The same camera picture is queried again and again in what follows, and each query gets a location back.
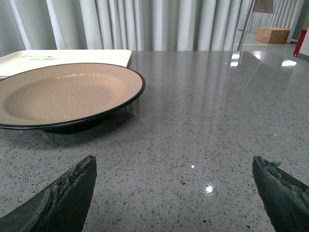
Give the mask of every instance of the cardboard box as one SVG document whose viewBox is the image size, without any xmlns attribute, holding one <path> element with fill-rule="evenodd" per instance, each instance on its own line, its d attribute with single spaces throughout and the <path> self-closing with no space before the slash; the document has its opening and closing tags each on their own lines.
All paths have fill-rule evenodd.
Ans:
<svg viewBox="0 0 309 232">
<path fill-rule="evenodd" d="M 290 29 L 287 28 L 259 28 L 255 40 L 268 44 L 286 43 Z"/>
</svg>

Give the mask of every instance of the quartz countertop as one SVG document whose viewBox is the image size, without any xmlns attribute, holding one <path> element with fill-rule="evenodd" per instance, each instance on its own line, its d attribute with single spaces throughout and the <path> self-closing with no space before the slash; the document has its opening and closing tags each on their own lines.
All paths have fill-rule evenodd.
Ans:
<svg viewBox="0 0 309 232">
<path fill-rule="evenodd" d="M 309 66 L 269 52 L 133 52 L 143 94 L 89 130 L 0 130 L 0 217 L 87 155 L 85 232 L 274 231 L 254 155 L 309 185 Z"/>
</svg>

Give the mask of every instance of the plate base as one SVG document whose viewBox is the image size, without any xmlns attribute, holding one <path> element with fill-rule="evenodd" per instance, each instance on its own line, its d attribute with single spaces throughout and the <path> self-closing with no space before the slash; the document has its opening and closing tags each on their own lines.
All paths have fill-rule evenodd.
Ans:
<svg viewBox="0 0 309 232">
<path fill-rule="evenodd" d="M 98 126 L 100 123 L 102 123 L 108 116 L 104 116 L 92 121 L 80 123 L 77 125 L 71 125 L 66 127 L 60 127 L 60 128 L 54 128 L 54 129 L 44 129 L 42 131 L 47 133 L 55 133 L 55 134 L 73 134 L 82 132 L 88 129 L 91 129 L 93 127 Z"/>
</svg>

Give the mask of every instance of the wall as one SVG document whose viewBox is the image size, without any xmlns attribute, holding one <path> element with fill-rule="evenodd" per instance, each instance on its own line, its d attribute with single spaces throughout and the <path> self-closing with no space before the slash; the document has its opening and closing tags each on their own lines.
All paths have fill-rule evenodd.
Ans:
<svg viewBox="0 0 309 232">
<path fill-rule="evenodd" d="M 297 22 L 292 38 L 298 40 L 301 30 L 307 29 L 308 27 L 309 27 L 309 1 L 307 0 L 304 2 L 304 6 L 300 13 L 299 20 Z"/>
<path fill-rule="evenodd" d="M 309 33 L 306 34 L 303 44 L 301 45 L 299 53 L 309 56 Z"/>
</svg>

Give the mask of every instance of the red object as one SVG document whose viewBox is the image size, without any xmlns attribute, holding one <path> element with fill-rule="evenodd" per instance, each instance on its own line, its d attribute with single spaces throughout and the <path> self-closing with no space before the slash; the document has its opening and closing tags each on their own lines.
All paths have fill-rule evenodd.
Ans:
<svg viewBox="0 0 309 232">
<path fill-rule="evenodd" d="M 300 33 L 298 42 L 297 42 L 297 44 L 296 44 L 296 47 L 295 47 L 293 56 L 295 56 L 295 57 L 298 56 L 300 47 L 301 47 L 301 45 L 303 44 L 303 41 L 304 41 L 304 38 L 305 38 L 306 33 L 307 33 L 307 30 L 301 30 L 301 33 Z"/>
</svg>

